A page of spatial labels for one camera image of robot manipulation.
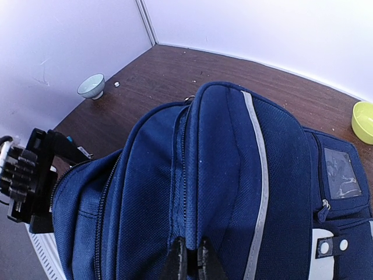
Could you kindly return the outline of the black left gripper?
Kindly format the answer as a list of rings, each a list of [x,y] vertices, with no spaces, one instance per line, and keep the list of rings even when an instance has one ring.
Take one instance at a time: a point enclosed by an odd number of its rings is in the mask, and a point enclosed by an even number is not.
[[[54,158],[70,166],[93,157],[70,137],[60,132],[35,128],[25,147],[5,137],[5,195],[9,201],[7,217],[25,223],[30,233],[52,233],[52,198],[58,173],[52,169]]]

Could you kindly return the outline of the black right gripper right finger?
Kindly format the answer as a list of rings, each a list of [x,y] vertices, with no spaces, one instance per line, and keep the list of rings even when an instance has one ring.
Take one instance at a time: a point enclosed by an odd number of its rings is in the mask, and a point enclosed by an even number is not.
[[[212,243],[204,237],[197,255],[198,279],[228,280]]]

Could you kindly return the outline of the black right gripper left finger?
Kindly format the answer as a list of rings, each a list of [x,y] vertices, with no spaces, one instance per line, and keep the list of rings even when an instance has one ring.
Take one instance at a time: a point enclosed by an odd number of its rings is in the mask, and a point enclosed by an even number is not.
[[[172,280],[186,280],[188,272],[188,253],[184,237],[177,237],[168,253],[161,278]]]

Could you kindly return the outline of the navy blue student backpack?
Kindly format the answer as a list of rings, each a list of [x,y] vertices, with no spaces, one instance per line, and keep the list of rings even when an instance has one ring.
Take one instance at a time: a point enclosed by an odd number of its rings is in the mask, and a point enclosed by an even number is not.
[[[123,149],[57,184],[67,279],[162,279],[177,237],[187,279],[212,243],[228,279],[371,279],[372,209],[356,147],[227,82],[147,113]]]

